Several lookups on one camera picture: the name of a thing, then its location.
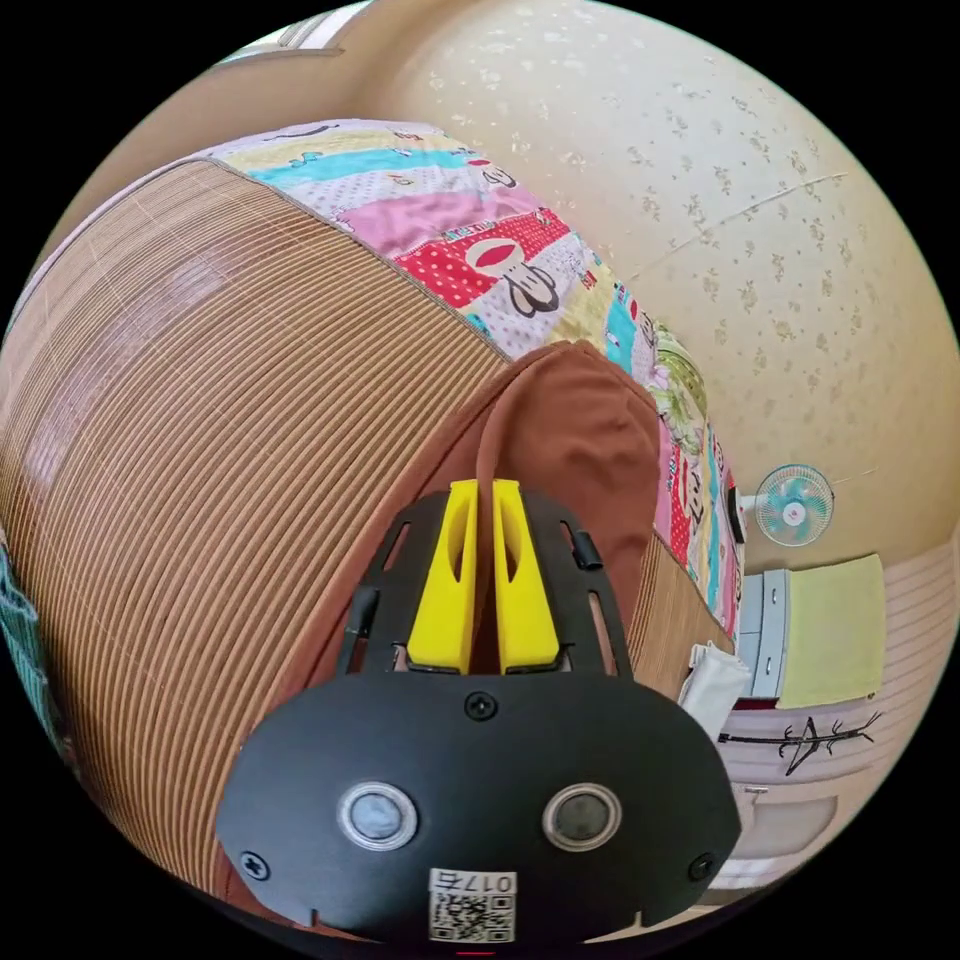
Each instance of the brown cloth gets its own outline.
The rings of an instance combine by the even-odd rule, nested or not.
[[[653,536],[659,479],[656,405],[588,343],[558,343],[507,368],[424,444],[330,585],[301,644],[300,661],[271,709],[332,677],[353,590],[393,517],[428,493],[472,478],[479,481],[481,498],[477,589],[487,600],[478,604],[486,616],[478,616],[474,671],[496,669],[495,634],[489,629],[494,478],[517,480],[573,513],[603,557],[624,624],[631,623]],[[221,866],[223,898],[266,916],[222,852]]]

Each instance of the coat rack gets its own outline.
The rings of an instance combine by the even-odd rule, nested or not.
[[[793,756],[787,765],[786,776],[789,777],[807,757],[812,756],[821,747],[824,747],[832,757],[834,745],[841,740],[856,740],[862,737],[864,740],[869,740],[870,743],[873,743],[873,737],[871,737],[866,730],[879,720],[881,716],[882,714],[880,713],[874,713],[866,723],[861,724],[859,727],[851,727],[849,730],[841,730],[840,728],[843,725],[843,721],[836,720],[830,728],[830,733],[824,735],[817,733],[817,725],[814,723],[813,717],[807,717],[803,732],[800,734],[794,734],[793,724],[791,724],[783,731],[782,737],[736,737],[729,733],[721,733],[719,742],[776,744],[781,757],[784,756],[784,751],[788,747],[794,747]]]

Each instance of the drawer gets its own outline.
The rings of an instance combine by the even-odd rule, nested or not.
[[[740,598],[740,633],[759,633],[763,617],[763,574],[743,578]]]
[[[737,637],[737,656],[750,668],[750,682],[744,687],[743,698],[753,696],[753,683],[757,676],[757,662],[760,659],[760,631],[741,633]]]
[[[753,683],[754,697],[776,698],[782,689],[788,604],[786,571],[773,570],[765,573],[760,651]]]

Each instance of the wall fan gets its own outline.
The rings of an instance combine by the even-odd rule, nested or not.
[[[834,493],[827,478],[801,463],[777,467],[752,497],[741,497],[736,487],[730,494],[730,515],[741,543],[746,539],[744,516],[748,511],[753,512],[763,535],[783,547],[813,543],[833,517]]]

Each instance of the qr code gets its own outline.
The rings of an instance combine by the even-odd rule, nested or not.
[[[515,917],[514,874],[432,871],[431,940],[511,943],[514,939]]]

